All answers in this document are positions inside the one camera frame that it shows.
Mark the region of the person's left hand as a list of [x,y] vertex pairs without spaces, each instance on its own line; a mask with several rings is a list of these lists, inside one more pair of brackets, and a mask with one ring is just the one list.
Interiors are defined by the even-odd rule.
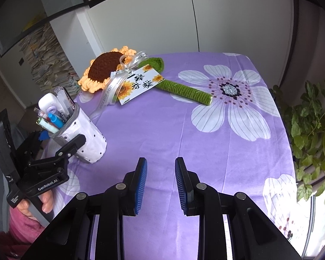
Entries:
[[[53,192],[49,190],[43,193],[42,195],[40,195],[39,199],[42,202],[41,208],[43,212],[46,214],[50,213],[54,207]],[[29,206],[30,206],[29,200],[22,199],[16,208],[29,219],[37,221],[37,218],[34,216],[34,214],[30,212]]]

